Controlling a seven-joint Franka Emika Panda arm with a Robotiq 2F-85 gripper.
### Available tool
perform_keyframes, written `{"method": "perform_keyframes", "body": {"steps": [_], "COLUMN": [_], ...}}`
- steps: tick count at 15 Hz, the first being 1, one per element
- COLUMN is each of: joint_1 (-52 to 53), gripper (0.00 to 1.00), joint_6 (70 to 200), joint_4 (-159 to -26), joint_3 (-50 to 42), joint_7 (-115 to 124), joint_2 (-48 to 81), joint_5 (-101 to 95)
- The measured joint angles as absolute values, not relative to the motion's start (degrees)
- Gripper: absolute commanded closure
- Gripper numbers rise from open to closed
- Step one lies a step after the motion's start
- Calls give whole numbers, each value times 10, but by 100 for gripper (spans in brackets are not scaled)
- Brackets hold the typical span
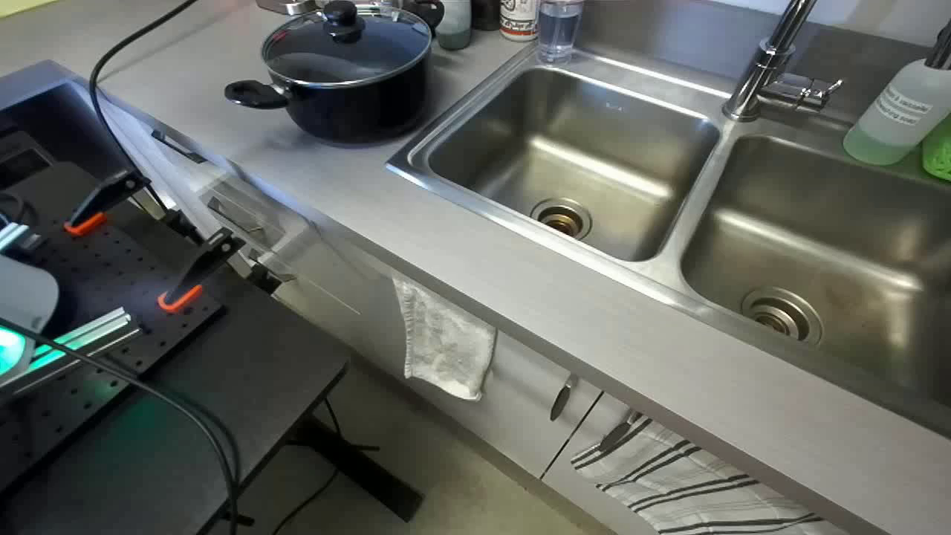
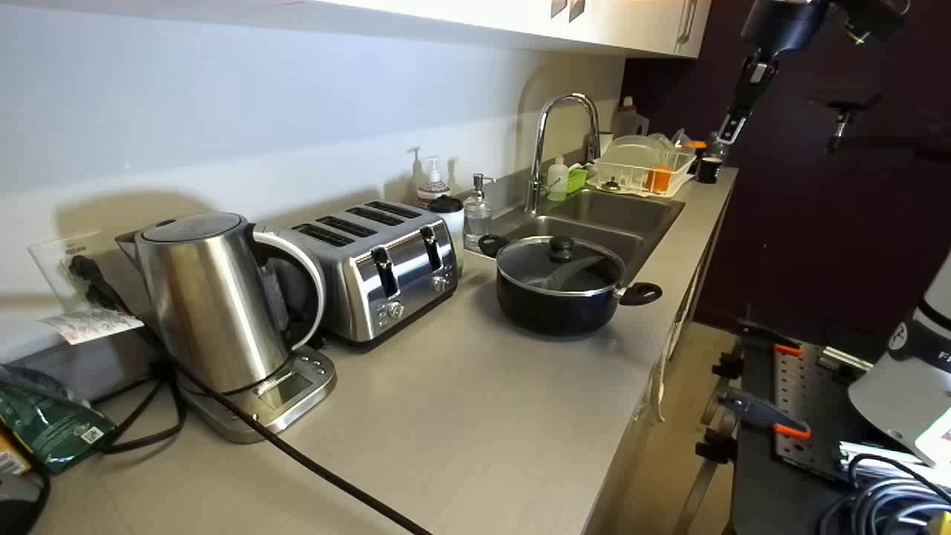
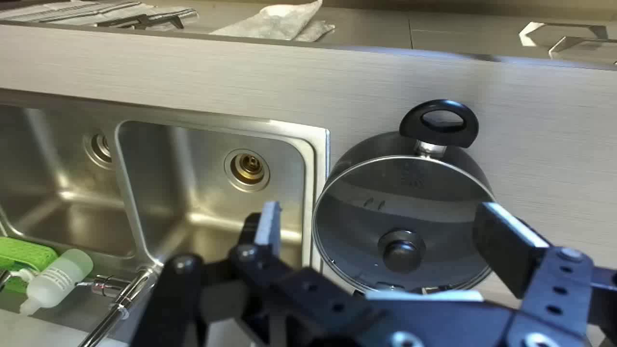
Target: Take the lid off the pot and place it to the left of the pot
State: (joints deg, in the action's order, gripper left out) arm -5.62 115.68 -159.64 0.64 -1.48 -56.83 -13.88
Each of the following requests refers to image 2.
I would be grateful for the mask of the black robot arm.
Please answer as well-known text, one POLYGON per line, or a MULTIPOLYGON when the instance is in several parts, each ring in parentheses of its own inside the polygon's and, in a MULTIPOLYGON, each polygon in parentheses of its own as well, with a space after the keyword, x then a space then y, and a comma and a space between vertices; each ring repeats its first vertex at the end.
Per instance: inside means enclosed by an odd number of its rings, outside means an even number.
POLYGON ((892 40, 908 21, 914 0, 753 0, 741 29, 750 53, 727 107, 727 120, 712 133, 712 145, 727 156, 744 133, 755 104, 779 74, 785 53, 807 52, 820 32, 829 10, 845 15, 854 46, 877 46, 892 40))

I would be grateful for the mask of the grey white robot base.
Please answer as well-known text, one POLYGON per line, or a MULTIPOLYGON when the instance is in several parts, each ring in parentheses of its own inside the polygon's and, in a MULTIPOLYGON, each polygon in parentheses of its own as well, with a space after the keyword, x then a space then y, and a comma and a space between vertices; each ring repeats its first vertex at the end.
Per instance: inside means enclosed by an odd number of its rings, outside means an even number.
POLYGON ((951 465, 951 254, 847 397, 874 428, 927 465, 951 465))

